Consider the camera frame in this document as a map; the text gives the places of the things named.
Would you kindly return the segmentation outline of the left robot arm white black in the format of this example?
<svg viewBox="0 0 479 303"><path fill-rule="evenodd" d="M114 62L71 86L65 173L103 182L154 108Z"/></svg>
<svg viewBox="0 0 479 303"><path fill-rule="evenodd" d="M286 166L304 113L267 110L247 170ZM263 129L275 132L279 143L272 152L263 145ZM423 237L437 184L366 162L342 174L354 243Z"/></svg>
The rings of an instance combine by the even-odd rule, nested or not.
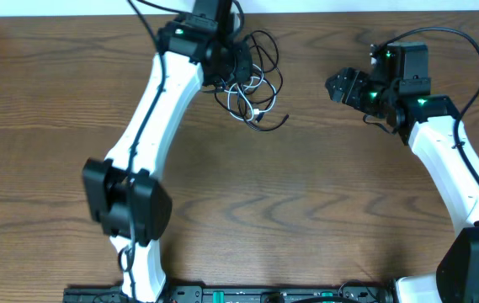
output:
<svg viewBox="0 0 479 303"><path fill-rule="evenodd" d="M243 26L239 2L197 0L158 31L149 29L155 55L141 100L106 157L89 158L82 169L91 218L117 251L123 302L156 302L167 283L160 239L173 207L162 186L168 151L203 87L252 76L247 44L236 40Z"/></svg>

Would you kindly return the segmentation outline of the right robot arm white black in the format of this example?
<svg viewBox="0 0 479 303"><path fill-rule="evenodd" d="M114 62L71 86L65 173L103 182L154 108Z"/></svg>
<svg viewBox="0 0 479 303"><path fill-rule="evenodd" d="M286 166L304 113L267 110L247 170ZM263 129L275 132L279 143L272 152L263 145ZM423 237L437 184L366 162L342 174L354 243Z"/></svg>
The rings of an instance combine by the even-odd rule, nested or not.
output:
<svg viewBox="0 0 479 303"><path fill-rule="evenodd" d="M397 279L396 302L479 302L479 157L468 141L458 109L431 93L428 47L392 42L372 49L373 69L341 69L325 82L330 99L364 113L364 121L398 134L439 191L455 229L455 241L432 274Z"/></svg>

